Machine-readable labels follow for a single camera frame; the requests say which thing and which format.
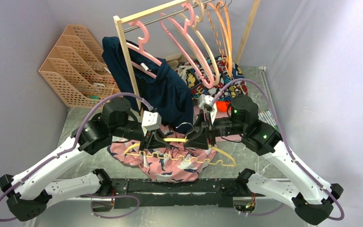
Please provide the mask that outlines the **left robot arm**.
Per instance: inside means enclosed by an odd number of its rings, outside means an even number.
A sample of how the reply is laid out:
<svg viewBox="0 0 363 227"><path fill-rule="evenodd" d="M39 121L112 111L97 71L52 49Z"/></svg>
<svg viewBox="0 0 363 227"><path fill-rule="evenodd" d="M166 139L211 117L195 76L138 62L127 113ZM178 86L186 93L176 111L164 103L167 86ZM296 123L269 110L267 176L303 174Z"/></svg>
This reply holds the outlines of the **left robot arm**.
<svg viewBox="0 0 363 227"><path fill-rule="evenodd" d="M113 197L112 180L103 169L60 182L57 177L109 146L113 137L145 141L144 123L129 120L130 96L131 93L120 93L103 99L52 153L17 175L0 177L2 198L13 219L31 220L50 206L81 195Z"/></svg>

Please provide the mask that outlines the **tan wavy hanger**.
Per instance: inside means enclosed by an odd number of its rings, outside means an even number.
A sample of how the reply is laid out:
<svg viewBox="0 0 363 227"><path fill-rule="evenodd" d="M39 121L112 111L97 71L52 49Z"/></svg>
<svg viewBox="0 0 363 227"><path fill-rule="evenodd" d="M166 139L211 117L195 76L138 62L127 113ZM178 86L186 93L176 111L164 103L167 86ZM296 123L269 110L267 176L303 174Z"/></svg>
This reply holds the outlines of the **tan wavy hanger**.
<svg viewBox="0 0 363 227"><path fill-rule="evenodd" d="M221 13L215 9L214 11L217 15L217 18L218 18L218 21L219 21L219 26L220 26L220 34L217 32L216 30L216 26L214 24L214 20L212 19L211 15L210 15L210 11L209 10L206 10L206 16L209 20L209 23L211 25L211 28L213 30L213 33L214 33L214 37L216 39L216 44L218 46L218 49L219 49L219 52L221 54L221 57L222 57L222 61L227 64L228 63L228 57L229 57L229 51L228 51L228 37L226 35L226 32L227 32L227 28L225 26L225 23L224 23L224 20L221 16Z"/></svg>

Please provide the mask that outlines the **pink hanger with navy shorts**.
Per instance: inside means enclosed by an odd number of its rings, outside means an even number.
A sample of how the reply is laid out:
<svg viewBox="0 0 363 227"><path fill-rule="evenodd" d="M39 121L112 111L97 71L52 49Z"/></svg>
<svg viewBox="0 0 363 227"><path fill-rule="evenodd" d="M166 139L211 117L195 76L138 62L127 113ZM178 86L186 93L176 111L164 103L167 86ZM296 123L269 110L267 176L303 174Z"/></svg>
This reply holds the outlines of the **pink hanger with navy shorts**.
<svg viewBox="0 0 363 227"><path fill-rule="evenodd" d="M150 40L150 34L148 29L146 28L146 26L139 20L135 20L132 22L129 22L130 26L137 26L138 28L140 28L143 32L143 37L138 37L138 46L129 43L128 41L125 42L126 47L128 49L131 49L133 51L138 52L139 54L141 54L142 56L148 58L150 61L152 61L153 63L155 63L158 66L161 66L162 62L157 59L156 57L154 57L153 55L151 55L150 53L148 53L145 49L144 49L144 45L147 44ZM148 67L148 65L146 63L140 63L137 64L133 61L131 61L132 65L134 67L136 67L137 69L143 71L145 74L149 75L152 78L156 78L156 75L152 72L152 70Z"/></svg>

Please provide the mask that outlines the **wooden clothes rack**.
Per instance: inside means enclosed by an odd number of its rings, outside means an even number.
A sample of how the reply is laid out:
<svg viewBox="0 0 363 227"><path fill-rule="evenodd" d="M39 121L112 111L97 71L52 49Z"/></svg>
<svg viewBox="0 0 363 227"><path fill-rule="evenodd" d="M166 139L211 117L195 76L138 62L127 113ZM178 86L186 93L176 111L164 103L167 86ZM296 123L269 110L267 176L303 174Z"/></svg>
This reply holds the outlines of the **wooden clothes rack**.
<svg viewBox="0 0 363 227"><path fill-rule="evenodd" d="M126 44L125 44L125 42L127 41L126 37L125 37L125 33L129 32L129 31L132 31L132 30L135 30L138 27L137 26L130 26L129 22L132 22L132 21L135 21L135 20L140 21L141 18L150 16L150 15L155 14L155 13L159 13L159 12L165 10L165 9L181 5L182 3L185 3L185 2L187 2L187 0L173 0L173 1L167 2L165 4L162 4L162 5L159 5L159 6L156 6L156 7L152 7L150 9L146 9L144 11L141 11L141 12L138 12L138 13L135 13L135 14L123 17L123 18L120 18L119 16L114 16L113 17L115 25L116 25L117 33L118 33L118 36L119 36L119 39L120 39L121 48L122 48L124 58L125 58L125 61L126 61L126 66L127 66L128 71L129 71L129 76L130 76L130 80L131 80L131 83L132 83L133 92L136 95L139 95L139 90L138 90L138 86L137 86L136 79L135 79L135 74L134 74L134 69L133 69L134 66L132 65L131 59L130 59L130 54L129 54L130 49L128 49L126 47ZM207 3L211 3L211 2L209 0L207 0L205 2L203 2L201 0L190 0L190 3L193 5L195 14L203 16L204 13L206 12L205 5ZM246 42L248 40L250 31L251 31L251 27L253 25L253 22L254 22L254 19L255 19L259 4L260 4L259 0L255 0L253 2L253 5L252 5L250 13L249 13L248 21L247 21L245 29L244 29L243 37L242 37L242 40L241 40L241 43L240 43L240 46L239 46L239 49L238 49L238 54L236 55L235 58L233 58L233 62L235 62L235 63L238 63L240 61L240 59L241 59L242 52L243 52L243 50L245 48L245 44L246 44ZM187 17L190 16L189 12L187 12L185 9L182 9L182 10L179 10L179 11L175 11L175 12L173 12L171 14L162 15L162 16L156 18L156 19L150 20L150 21L145 22L143 24L145 26L147 26L147 25L152 24L152 23L161 22L162 20L168 19L168 18L173 16L174 19L176 19L176 21L178 23L183 25L184 19L181 16L181 14L184 14Z"/></svg>

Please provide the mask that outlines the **beige plastic file organizer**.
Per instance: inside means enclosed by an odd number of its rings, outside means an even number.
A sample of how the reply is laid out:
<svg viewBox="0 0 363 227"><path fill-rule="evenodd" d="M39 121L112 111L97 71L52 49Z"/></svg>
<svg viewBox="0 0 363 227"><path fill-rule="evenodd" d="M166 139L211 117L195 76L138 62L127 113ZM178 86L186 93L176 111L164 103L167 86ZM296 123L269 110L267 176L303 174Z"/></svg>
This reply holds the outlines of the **beige plastic file organizer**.
<svg viewBox="0 0 363 227"><path fill-rule="evenodd" d="M67 107L91 109L120 92L88 29L67 25L39 73Z"/></svg>

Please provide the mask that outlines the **orange cloth item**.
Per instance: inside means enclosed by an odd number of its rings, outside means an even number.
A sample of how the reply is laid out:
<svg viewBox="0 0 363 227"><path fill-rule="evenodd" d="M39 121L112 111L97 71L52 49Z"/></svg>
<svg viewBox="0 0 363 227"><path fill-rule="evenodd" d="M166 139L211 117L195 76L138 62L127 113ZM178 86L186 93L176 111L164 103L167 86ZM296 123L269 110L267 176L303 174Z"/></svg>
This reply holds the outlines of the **orange cloth item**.
<svg viewBox="0 0 363 227"><path fill-rule="evenodd" d="M228 111L228 106L231 102L230 101L217 101L216 107L219 112L226 113Z"/></svg>

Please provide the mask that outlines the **navy blue shorts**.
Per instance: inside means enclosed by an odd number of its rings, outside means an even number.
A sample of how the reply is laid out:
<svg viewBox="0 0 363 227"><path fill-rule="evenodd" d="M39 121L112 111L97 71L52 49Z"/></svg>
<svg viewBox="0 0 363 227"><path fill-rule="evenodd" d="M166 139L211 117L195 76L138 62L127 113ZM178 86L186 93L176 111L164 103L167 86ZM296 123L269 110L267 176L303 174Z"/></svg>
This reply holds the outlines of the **navy blue shorts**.
<svg viewBox="0 0 363 227"><path fill-rule="evenodd" d="M102 39L102 58L111 72L121 92L133 92L126 61L118 37ZM155 78L134 69L140 97L156 108L162 117L162 125L171 126L178 133L191 130L194 120L192 94L186 83L173 70L165 59L157 65L144 55L130 49L130 59L145 64Z"/></svg>

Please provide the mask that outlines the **pink clipboard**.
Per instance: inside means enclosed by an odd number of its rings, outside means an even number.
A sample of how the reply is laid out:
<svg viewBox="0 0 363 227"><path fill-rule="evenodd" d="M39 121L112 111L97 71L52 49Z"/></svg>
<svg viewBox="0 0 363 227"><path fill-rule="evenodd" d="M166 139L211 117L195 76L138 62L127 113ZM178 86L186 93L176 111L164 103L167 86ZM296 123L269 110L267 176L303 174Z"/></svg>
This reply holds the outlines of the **pink clipboard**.
<svg viewBox="0 0 363 227"><path fill-rule="evenodd" d="M205 113L205 110L203 110L203 109L199 108L197 105L195 105L195 106L193 107L193 110L194 110L194 116L195 116L195 119L197 119L197 118L199 117L199 115L200 115L200 113L201 113L201 112L202 112L202 113Z"/></svg>

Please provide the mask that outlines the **orange hanger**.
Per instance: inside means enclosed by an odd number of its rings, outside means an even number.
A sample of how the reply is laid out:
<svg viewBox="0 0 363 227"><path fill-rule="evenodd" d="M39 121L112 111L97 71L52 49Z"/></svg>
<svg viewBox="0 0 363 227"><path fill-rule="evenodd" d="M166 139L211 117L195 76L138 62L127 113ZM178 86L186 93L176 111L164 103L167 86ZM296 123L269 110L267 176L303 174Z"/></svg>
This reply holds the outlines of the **orange hanger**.
<svg viewBox="0 0 363 227"><path fill-rule="evenodd" d="M226 6L226 3L223 1L219 1L216 5L214 5L213 3L207 3L205 5L205 9L207 10L207 7L209 7L210 9L212 9L213 11L218 10L221 13L221 16L224 20L225 26L227 28L227 32L226 35L228 37L228 51L229 51L229 57L228 57L228 63L225 64L226 66L226 70L229 76L233 75L233 43L232 43L232 34L231 34L231 22L230 22L230 17L229 17L229 12L228 12L228 7Z"/></svg>

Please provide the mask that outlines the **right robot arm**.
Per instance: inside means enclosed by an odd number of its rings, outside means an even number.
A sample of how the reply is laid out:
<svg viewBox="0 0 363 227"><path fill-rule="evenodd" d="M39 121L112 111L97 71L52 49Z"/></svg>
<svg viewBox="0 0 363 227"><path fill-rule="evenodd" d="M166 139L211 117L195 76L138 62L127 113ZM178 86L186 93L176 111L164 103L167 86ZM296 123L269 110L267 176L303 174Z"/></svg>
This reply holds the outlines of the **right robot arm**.
<svg viewBox="0 0 363 227"><path fill-rule="evenodd" d="M289 180L282 183L245 169L236 178L240 195L253 192L271 197L314 226L328 219L343 193L342 186L325 181L288 150L280 132L259 119L259 107L250 97L234 97L228 106L230 114L223 118L216 118L213 100L208 95L199 97L200 112L184 146L207 149L215 146L218 137L239 135L246 148L273 164Z"/></svg>

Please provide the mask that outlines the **set of coloured markers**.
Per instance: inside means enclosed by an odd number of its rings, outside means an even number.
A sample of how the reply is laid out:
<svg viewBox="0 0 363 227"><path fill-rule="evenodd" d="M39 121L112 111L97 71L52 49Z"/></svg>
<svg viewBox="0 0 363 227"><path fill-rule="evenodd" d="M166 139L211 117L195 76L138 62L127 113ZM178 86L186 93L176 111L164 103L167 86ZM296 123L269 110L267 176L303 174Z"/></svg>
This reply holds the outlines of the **set of coloured markers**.
<svg viewBox="0 0 363 227"><path fill-rule="evenodd" d="M259 119L265 123L270 124L273 126L277 131L279 131L278 125L272 112L270 110L264 110L259 112Z"/></svg>

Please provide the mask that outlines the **pink patterned shorts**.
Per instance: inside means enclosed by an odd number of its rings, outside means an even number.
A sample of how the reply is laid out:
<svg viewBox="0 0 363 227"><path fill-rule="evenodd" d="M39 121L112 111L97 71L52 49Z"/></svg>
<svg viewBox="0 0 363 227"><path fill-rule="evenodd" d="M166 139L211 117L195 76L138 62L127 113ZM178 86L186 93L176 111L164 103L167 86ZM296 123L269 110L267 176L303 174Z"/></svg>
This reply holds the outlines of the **pink patterned shorts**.
<svg viewBox="0 0 363 227"><path fill-rule="evenodd" d="M186 162L182 160L174 161L168 158L158 159L156 157L136 157L124 155L124 150L132 144L137 143L136 140L128 140L121 138L119 142L113 142L107 147L108 153L123 165L128 167L137 167L151 180L157 182L192 182L198 179L199 174L209 165L208 161L204 164L195 162ZM137 152L138 148L134 148L130 153ZM169 148L146 149L146 154L152 152L170 153L174 157L179 155L186 158L197 157L199 161L208 158L212 160L216 151L210 149L185 148L181 142L171 142Z"/></svg>

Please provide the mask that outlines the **yellow hanger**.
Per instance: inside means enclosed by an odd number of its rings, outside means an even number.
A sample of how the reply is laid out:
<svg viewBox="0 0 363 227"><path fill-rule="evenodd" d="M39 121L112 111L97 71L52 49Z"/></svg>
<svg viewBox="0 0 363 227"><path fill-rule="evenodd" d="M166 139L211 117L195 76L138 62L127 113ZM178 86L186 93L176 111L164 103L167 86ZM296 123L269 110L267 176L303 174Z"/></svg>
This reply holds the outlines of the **yellow hanger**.
<svg viewBox="0 0 363 227"><path fill-rule="evenodd" d="M139 157L139 156L142 156L142 157L156 157L158 159L163 159L163 160L168 158L169 160L174 160L174 161L182 160L182 161L186 161L186 162L195 162L195 163L200 163L200 164L204 164L206 161L208 161L209 165L221 165L221 166L226 166L226 167L237 167L237 163L236 163L235 159L230 154L228 154L227 152L219 149L217 146L211 146L211 144L208 145L208 148L210 150L214 150L217 153L220 153L223 156L227 157L232 162L232 164L225 164L223 160L218 160L216 162L210 162L211 160L208 159L208 158L204 159L203 161L199 161L197 159L197 157L186 158L186 156L183 156L183 155L179 155L177 157L174 157L170 153L163 153L161 155L159 152L152 152L151 155L150 154L147 155L144 150L138 150L137 152L130 153L131 150L133 150L134 148L139 147L139 145L140 145L140 143L135 143L135 144L130 145L129 147L127 147L124 150L123 154L124 155L136 156L136 157Z"/></svg>

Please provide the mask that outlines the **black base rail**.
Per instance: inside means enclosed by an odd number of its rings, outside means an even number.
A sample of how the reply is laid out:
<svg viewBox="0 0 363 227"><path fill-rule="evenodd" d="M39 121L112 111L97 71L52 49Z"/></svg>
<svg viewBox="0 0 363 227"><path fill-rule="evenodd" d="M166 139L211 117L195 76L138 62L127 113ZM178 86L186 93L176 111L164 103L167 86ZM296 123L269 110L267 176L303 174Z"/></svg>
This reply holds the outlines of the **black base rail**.
<svg viewBox="0 0 363 227"><path fill-rule="evenodd" d="M232 208L237 200L250 201L252 196L252 192L234 178L200 178L182 183L113 178L112 186L116 195L138 198L141 207L217 205Z"/></svg>

